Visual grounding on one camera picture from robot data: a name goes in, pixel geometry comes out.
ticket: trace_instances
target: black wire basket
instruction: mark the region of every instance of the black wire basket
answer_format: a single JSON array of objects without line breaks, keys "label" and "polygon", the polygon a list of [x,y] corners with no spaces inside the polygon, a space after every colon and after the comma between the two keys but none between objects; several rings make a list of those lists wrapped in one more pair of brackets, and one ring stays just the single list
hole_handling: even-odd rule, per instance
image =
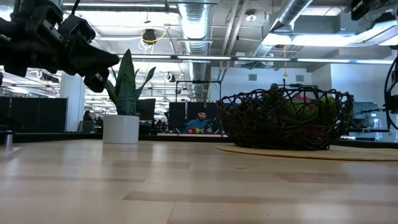
[{"label": "black wire basket", "polygon": [[226,134],[237,146],[327,150],[348,127],[353,96],[303,86],[239,93],[216,105]]}]

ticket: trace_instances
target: round placemat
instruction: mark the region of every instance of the round placemat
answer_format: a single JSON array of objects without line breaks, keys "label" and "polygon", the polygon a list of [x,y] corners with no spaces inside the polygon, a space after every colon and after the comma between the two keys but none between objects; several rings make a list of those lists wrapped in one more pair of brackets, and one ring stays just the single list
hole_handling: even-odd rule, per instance
[{"label": "round placemat", "polygon": [[275,149],[252,149],[238,147],[234,144],[216,146],[217,149],[228,152],[253,154],[260,156],[279,156],[306,159],[333,159],[346,161],[398,161],[398,149],[365,149],[357,147],[330,146],[322,151],[292,151]]}]

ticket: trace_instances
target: white pot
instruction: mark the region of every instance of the white pot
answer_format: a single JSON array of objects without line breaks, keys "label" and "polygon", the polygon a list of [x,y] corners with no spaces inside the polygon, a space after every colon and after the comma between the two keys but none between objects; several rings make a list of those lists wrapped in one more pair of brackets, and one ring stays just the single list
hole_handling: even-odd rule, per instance
[{"label": "white pot", "polygon": [[104,118],[104,143],[138,143],[139,117],[107,115]]}]

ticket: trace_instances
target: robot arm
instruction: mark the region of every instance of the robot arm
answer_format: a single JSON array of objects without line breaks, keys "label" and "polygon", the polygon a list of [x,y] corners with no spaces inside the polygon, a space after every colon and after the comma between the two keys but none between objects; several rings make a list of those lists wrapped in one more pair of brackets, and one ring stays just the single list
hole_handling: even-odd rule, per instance
[{"label": "robot arm", "polygon": [[49,0],[16,0],[11,22],[0,18],[0,65],[24,77],[27,68],[78,73],[95,92],[102,92],[108,68],[117,55],[90,45],[95,32],[82,18],[70,15]]}]

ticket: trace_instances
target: potted plant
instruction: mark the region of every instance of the potted plant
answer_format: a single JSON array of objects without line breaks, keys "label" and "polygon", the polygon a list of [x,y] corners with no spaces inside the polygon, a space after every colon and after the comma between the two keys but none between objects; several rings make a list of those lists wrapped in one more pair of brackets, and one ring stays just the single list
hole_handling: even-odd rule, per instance
[{"label": "potted plant", "polygon": [[115,86],[108,80],[105,88],[110,99],[116,105],[118,115],[107,115],[104,118],[104,143],[137,143],[139,133],[139,117],[136,114],[136,103],[145,84],[154,76],[156,67],[147,72],[144,83],[136,89],[136,75],[131,60],[131,52],[127,50],[120,63],[118,75],[112,68]]}]

